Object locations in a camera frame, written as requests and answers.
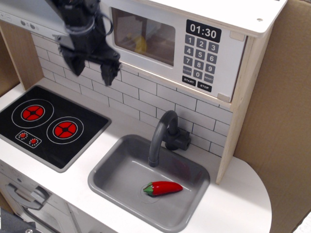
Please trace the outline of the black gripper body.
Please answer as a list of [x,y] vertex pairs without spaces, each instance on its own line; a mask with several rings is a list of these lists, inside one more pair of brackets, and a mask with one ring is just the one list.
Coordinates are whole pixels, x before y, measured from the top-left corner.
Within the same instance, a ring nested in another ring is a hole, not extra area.
[[110,29],[105,30],[102,21],[91,21],[86,25],[73,26],[65,23],[65,30],[72,40],[74,49],[60,45],[62,52],[74,52],[97,64],[111,64],[119,62],[120,55],[106,42],[106,37],[114,30],[110,22]]

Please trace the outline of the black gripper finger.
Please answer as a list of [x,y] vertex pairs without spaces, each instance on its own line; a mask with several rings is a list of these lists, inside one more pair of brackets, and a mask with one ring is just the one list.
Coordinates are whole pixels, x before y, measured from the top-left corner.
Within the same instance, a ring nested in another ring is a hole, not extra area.
[[111,64],[101,64],[101,74],[104,84],[110,86],[118,75],[118,72],[121,68],[121,63],[111,63]]
[[63,52],[63,57],[71,71],[79,76],[85,68],[85,57],[74,52]]

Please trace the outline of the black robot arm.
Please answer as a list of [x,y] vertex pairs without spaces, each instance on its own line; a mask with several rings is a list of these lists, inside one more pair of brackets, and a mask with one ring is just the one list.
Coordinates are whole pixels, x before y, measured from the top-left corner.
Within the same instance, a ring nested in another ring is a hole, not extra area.
[[110,86],[121,68],[120,54],[106,42],[114,26],[108,19],[110,29],[105,29],[104,18],[108,17],[101,12],[100,1],[48,0],[47,3],[61,17],[69,34],[59,36],[56,41],[71,71],[79,76],[85,68],[85,61],[99,64],[102,79],[106,86]]

